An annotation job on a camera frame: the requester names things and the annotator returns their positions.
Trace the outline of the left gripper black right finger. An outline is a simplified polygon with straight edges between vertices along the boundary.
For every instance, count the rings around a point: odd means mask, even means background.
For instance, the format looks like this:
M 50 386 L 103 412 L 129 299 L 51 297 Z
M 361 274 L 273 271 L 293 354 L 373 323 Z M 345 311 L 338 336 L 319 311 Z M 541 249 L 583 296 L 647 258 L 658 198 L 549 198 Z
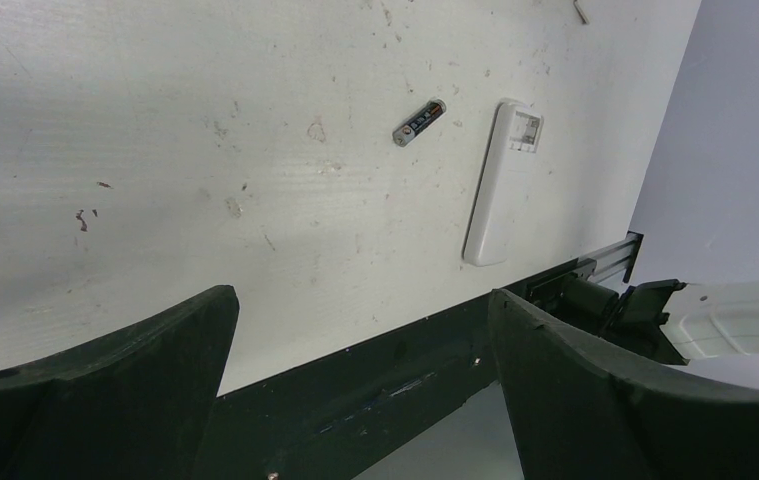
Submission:
M 488 327 L 528 479 L 759 479 L 759 390 L 657 363 L 506 290 Z

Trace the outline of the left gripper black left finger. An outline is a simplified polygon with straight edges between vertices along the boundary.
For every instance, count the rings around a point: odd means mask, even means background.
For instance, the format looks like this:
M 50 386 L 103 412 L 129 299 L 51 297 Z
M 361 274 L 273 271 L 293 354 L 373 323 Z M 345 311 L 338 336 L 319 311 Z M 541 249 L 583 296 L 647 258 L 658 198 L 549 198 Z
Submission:
M 0 479 L 190 478 L 238 314 L 218 285 L 0 370 Z

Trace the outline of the white remote control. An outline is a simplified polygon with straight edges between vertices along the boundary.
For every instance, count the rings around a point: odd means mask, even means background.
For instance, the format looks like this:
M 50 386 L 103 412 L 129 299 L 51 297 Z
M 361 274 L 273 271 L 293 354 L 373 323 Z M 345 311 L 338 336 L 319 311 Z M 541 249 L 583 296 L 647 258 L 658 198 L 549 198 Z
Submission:
M 543 117 L 530 106 L 515 100 L 499 104 L 464 245 L 466 263 L 482 267 L 507 260 L 542 126 Z

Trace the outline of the black orange battery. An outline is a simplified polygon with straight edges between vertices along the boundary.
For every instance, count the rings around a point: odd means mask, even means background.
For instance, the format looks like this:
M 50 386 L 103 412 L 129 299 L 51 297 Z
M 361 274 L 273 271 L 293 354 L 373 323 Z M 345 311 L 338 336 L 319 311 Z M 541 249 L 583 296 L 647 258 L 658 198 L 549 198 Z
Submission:
M 408 116 L 392 133 L 393 142 L 405 147 L 447 111 L 446 103 L 441 99 L 426 102 L 415 113 Z

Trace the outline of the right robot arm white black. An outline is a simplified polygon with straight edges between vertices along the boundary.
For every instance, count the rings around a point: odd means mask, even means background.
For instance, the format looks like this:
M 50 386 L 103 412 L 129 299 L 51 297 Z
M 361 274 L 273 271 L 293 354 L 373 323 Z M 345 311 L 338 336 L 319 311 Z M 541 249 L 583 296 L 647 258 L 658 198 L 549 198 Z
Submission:
M 522 296 L 575 328 L 662 364 L 759 354 L 759 281 L 668 279 L 617 292 L 567 273 L 530 284 Z

